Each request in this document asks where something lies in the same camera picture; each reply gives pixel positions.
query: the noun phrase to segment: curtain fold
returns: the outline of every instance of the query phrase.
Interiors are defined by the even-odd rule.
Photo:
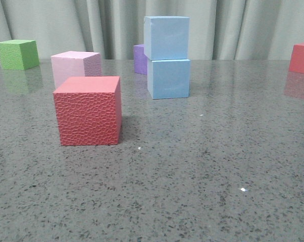
[[[144,16],[175,15],[190,17],[190,59],[290,59],[304,42],[304,0],[0,0],[0,41],[132,59]]]

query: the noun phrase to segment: light blue cube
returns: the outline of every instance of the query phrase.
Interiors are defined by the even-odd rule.
[[[187,59],[189,17],[144,17],[144,54],[152,60]]]
[[[148,60],[147,89],[153,99],[189,96],[190,60]]]

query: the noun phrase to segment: table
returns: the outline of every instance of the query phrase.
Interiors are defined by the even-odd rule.
[[[0,241],[304,241],[304,75],[288,65],[193,60],[189,98],[152,100],[132,60],[104,60],[120,144],[68,147],[49,60],[0,69]]]

